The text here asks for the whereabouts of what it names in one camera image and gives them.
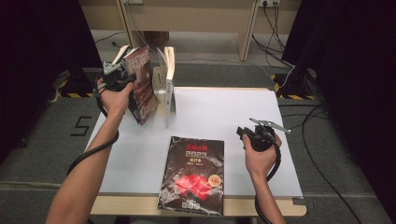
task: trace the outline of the power outlet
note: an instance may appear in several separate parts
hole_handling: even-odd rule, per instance
[[[262,7],[262,3],[264,1],[267,2],[267,7],[275,7],[276,4],[279,7],[279,4],[280,4],[280,0],[261,0],[260,1],[260,7]]]

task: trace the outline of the black magazine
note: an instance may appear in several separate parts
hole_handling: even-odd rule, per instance
[[[172,136],[158,208],[223,216],[224,141]]]

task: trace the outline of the person's right arm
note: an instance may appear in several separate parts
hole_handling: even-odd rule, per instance
[[[280,146],[282,142],[277,135],[275,139],[277,145]],[[243,142],[246,151],[247,170],[256,190],[260,209],[272,223],[286,223],[266,180],[276,161],[275,147],[271,146],[264,152],[257,152],[251,147],[250,139],[245,134],[243,135]]]

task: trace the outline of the table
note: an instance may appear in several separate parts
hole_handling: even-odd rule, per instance
[[[224,216],[257,216],[255,191],[236,129],[238,126],[253,129],[249,118],[282,125],[275,93],[267,89],[176,87],[175,97],[177,115],[171,118],[169,129],[164,128],[161,116],[141,126],[132,115],[125,115],[92,214],[183,216],[156,209],[167,148],[170,136],[174,135],[224,140]],[[92,138],[104,119],[103,115],[99,117]],[[276,133],[283,142],[282,163],[269,185],[284,216],[303,216],[306,207],[293,203],[293,199],[302,199],[303,194],[286,135]]]
[[[117,1],[132,46],[144,46],[137,31],[235,33],[239,57],[248,56],[258,0],[145,0],[143,5]]]

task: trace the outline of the white surface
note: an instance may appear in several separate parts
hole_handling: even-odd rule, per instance
[[[236,134],[238,126],[254,130],[249,118],[271,120],[283,126],[273,91],[259,89],[175,88],[177,116],[170,120],[154,116],[143,126],[126,114],[120,125],[120,138],[114,144],[107,164],[101,193],[158,194],[166,162],[170,137],[223,140],[225,196],[255,194],[245,166],[243,143]],[[101,114],[90,139],[96,135],[105,117]],[[282,140],[282,162],[269,182],[273,194],[302,197],[286,135]]]

